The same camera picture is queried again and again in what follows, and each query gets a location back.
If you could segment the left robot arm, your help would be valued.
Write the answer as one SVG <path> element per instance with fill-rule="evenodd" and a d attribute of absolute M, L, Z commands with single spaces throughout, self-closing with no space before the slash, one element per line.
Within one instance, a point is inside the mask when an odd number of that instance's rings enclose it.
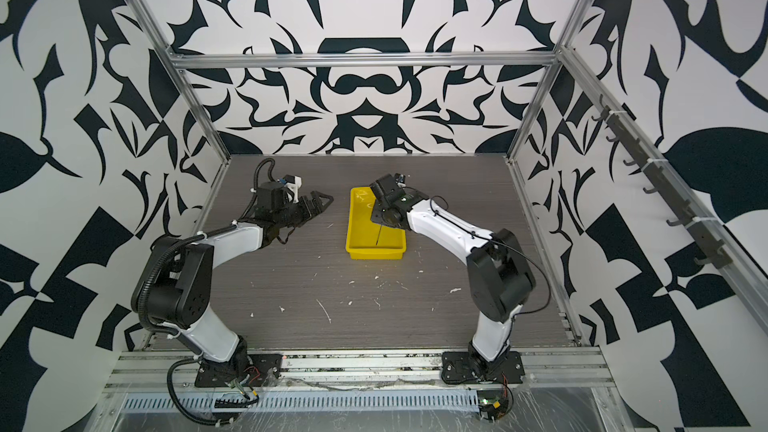
<path fill-rule="evenodd" d="M 319 191 L 302 195 L 300 188 L 300 179 L 294 176 L 266 182 L 252 190 L 244 214 L 231 224 L 184 239 L 169 235 L 158 239 L 131 296 L 140 325 L 178 339 L 205 361 L 232 361 L 244 340 L 213 310 L 214 269 L 274 241 L 286 243 L 296 229 L 334 201 Z"/>

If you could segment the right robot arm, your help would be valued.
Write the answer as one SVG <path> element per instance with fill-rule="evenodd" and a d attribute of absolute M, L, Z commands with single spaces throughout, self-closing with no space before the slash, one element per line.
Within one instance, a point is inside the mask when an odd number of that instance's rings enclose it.
<path fill-rule="evenodd" d="M 468 347 L 480 366 L 499 362 L 510 350 L 514 320 L 536 288 L 528 257 L 507 229 L 493 232 L 470 224 L 429 196 L 384 175 L 370 184 L 375 197 L 372 221 L 422 235 L 450 252 L 467 268 L 469 290 L 479 311 Z"/>

